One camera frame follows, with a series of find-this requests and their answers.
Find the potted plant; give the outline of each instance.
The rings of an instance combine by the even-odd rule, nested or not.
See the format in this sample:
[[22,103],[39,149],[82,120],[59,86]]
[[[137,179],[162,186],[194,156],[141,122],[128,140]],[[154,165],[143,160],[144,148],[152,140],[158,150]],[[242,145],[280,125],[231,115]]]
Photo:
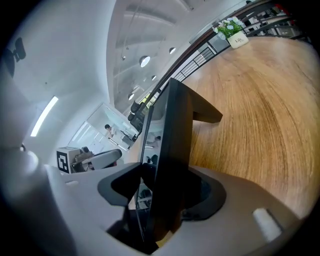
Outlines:
[[230,17],[218,23],[219,26],[213,30],[217,35],[225,40],[227,39],[233,49],[245,45],[249,42],[243,33],[242,25],[244,24],[237,17]]

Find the wood grain surface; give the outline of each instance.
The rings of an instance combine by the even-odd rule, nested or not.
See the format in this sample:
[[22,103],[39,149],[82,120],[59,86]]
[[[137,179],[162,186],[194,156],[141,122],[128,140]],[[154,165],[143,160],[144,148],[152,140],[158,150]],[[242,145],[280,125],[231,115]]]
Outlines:
[[251,180],[300,218],[319,196],[320,62],[307,43],[250,38],[183,81],[218,124],[193,122],[190,164]]

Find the wooden table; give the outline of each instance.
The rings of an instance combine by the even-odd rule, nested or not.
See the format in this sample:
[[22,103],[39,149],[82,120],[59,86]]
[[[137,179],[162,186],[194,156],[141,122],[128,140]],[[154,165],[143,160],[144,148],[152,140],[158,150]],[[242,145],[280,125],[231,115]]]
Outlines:
[[251,180],[306,216],[320,187],[320,62],[311,45],[250,38],[184,84],[223,113],[193,122],[190,164]]

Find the white flower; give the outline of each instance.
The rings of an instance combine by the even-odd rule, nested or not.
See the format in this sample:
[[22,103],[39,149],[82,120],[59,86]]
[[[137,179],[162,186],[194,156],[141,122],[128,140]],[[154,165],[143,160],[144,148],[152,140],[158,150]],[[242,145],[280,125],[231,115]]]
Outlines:
[[218,33],[218,36],[219,36],[222,40],[226,40],[226,36],[225,36],[222,32],[219,32],[219,33]]

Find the white planter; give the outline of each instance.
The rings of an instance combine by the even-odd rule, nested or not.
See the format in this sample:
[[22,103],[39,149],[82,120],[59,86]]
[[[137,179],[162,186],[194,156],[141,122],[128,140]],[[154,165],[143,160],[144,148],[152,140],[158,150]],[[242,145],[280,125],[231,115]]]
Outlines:
[[230,36],[228,41],[233,49],[239,48],[249,42],[248,38],[242,31]]

